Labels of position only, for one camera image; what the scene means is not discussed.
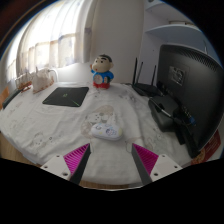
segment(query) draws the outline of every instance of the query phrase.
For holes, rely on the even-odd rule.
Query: black device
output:
[[[44,101],[43,104],[80,107],[89,87],[58,87]]]
[[[187,145],[189,155],[196,157],[215,133],[223,116],[222,67],[197,50],[162,45],[157,87],[178,104],[179,112],[173,115],[185,124],[178,125],[179,134]]]
[[[140,77],[140,74],[141,74],[141,70],[142,70],[142,66],[143,66],[143,62],[141,63],[141,66],[140,66],[140,69],[139,69],[139,73],[138,73],[138,76],[137,76],[137,80],[135,82],[135,77],[136,77],[136,71],[137,71],[137,58],[136,58],[136,62],[135,62],[135,71],[134,71],[134,75],[133,75],[133,81],[132,81],[132,88],[138,93],[140,94],[141,96],[143,96],[144,94],[142,94],[142,91],[147,94],[148,96],[152,97],[152,96],[161,96],[162,93],[161,91],[156,87],[154,86],[154,78],[155,78],[155,74],[156,74],[156,66],[154,68],[154,73],[153,73],[153,77],[152,77],[152,82],[151,82],[151,85],[148,85],[148,84],[144,84],[144,83],[139,83],[138,80],[139,80],[139,77]]]
[[[8,104],[13,100],[13,98],[16,97],[20,92],[21,90],[15,89],[2,103],[3,109],[5,109],[8,106]]]

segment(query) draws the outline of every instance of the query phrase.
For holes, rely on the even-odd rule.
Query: cartoon figure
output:
[[[111,129],[111,128],[107,129],[106,133],[107,133],[108,136],[117,134],[117,132],[114,129]]]
[[[114,75],[109,70],[114,66],[111,57],[100,55],[96,58],[93,65],[90,65],[93,75],[93,86],[100,89],[108,89]]]

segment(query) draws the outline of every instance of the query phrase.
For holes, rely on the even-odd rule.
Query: white curtain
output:
[[[26,30],[27,26],[29,25],[30,21],[28,21],[17,33],[17,35],[13,38],[13,40],[10,43],[9,51],[7,52],[7,58],[6,58],[6,76],[5,80],[6,83],[8,83],[10,80],[15,79],[17,77],[16,75],[16,56],[17,56],[17,49],[20,42],[20,39]]]
[[[61,68],[90,59],[92,20],[97,0],[61,0],[30,22],[18,46],[16,71]]]

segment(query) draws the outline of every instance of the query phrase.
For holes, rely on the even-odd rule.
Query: white bedsheet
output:
[[[44,105],[57,87],[88,86],[81,107]],[[97,90],[91,83],[55,83],[33,94],[18,94],[0,114],[0,129],[9,142],[31,161],[43,165],[56,154],[90,143],[91,154],[82,180],[99,184],[141,182],[131,155],[132,143],[156,154],[167,154],[180,166],[191,161],[185,145],[174,133],[162,133],[154,122],[148,99],[130,86],[111,83],[108,90]],[[115,122],[123,129],[119,141],[94,138],[95,123]]]

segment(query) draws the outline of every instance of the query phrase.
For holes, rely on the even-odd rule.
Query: white controller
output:
[[[98,123],[92,126],[91,133],[96,138],[117,141],[122,137],[122,129],[117,125]]]

